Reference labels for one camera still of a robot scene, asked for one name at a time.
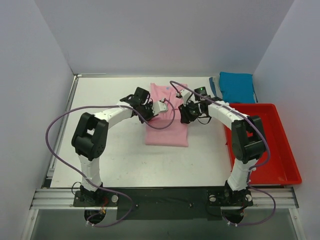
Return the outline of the pink t shirt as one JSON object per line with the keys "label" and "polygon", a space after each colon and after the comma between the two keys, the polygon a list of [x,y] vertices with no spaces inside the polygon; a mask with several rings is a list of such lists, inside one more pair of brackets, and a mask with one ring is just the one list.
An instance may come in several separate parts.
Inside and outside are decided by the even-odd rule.
{"label": "pink t shirt", "polygon": [[181,123],[179,106],[183,101],[176,97],[172,86],[150,84],[151,99],[168,100],[168,111],[153,118],[150,124],[156,129],[146,127],[144,142],[149,146],[188,147],[188,126]]}

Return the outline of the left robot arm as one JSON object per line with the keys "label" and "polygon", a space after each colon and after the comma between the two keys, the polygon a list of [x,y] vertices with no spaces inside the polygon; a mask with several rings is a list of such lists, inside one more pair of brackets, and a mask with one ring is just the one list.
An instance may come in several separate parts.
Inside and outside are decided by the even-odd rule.
{"label": "left robot arm", "polygon": [[85,112],[80,116],[71,145],[84,174],[80,192],[91,206],[98,206],[103,200],[99,158],[106,149],[109,129],[138,114],[146,121],[151,120],[155,114],[150,97],[149,91],[137,87],[133,94],[120,99],[115,107],[94,114]]}

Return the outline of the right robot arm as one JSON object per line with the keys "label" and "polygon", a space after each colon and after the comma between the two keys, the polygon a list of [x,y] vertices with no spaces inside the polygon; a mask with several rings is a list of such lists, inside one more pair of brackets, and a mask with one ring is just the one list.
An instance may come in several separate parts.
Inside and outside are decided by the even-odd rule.
{"label": "right robot arm", "polygon": [[200,92],[182,89],[176,97],[182,100],[178,107],[180,122],[189,124],[201,116],[220,121],[231,130],[231,148],[235,157],[230,177],[226,181],[223,199],[229,205],[241,199],[241,192],[247,189],[250,175],[264,152],[269,152],[262,120],[259,116],[249,116],[232,108],[218,97],[211,98],[206,89]]}

